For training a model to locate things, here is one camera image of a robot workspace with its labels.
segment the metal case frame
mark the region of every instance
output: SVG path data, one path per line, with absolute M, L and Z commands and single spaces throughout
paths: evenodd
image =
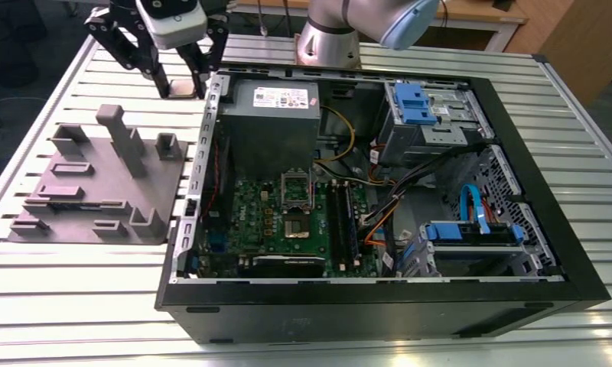
M 215 76 L 201 125 L 188 206 L 201 199 L 211 136 L 225 78 L 283 80 L 443 80 L 475 92 L 497 143 L 536 214 L 566 281 L 380 284 L 192 283 L 177 278 L 177 254 L 191 248 L 197 214 L 181 216 L 167 250 L 155 307 L 167 311 L 199 343 L 285 343 L 355 339 L 496 336 L 559 311 L 583 310 L 610 295 L 487 79 L 367 70 L 229 64 Z

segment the green motherboard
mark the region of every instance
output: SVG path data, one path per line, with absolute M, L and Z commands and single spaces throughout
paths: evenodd
M 281 180 L 239 180 L 233 190 L 232 221 L 227 235 L 220 239 L 220 254 L 211 259 L 213 278 L 239 278 L 240 266 L 255 256 L 281 255 L 325 260 L 324 277 L 373 278 L 376 276 L 376 250 L 364 248 L 363 254 L 344 266 L 336 262 L 332 248 L 329 219 L 336 213 L 328 208 L 328 187 L 332 183 Z M 365 191 L 360 185 L 345 183 L 349 193 L 351 220 L 368 212 Z M 287 209 L 285 200 L 307 202 L 307 208 Z M 353 234 L 353 241 L 363 246 Z

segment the motherboard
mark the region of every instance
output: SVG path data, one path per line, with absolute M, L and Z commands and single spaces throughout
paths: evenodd
M 375 277 L 376 250 L 356 238 L 367 211 L 365 189 L 348 181 L 311 182 L 296 171 L 280 180 L 237 180 L 231 227 L 208 235 L 203 276 Z

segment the aluminum work table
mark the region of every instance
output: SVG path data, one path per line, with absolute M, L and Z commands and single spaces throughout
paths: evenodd
M 529 56 L 363 45 L 363 65 L 487 77 L 505 104 L 612 296 L 612 146 L 554 70 Z M 289 64 L 293 42 L 232 36 L 227 60 Z M 167 74 L 188 77 L 172 52 Z M 18 244 L 5 240 L 54 146 L 58 123 L 106 136 L 94 112 L 120 104 L 143 138 L 173 132 L 195 141 L 204 102 L 161 100 L 89 38 L 0 177 L 0 363 L 28 365 L 612 365 L 612 301 L 550 317 L 493 339 L 197 345 L 155 310 L 165 245 Z M 191 162 L 185 162 L 184 175 Z M 183 177 L 175 213 L 183 208 Z

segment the power supply label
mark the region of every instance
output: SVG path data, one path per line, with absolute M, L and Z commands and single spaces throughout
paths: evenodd
M 253 90 L 253 107 L 308 109 L 308 89 L 259 87 Z

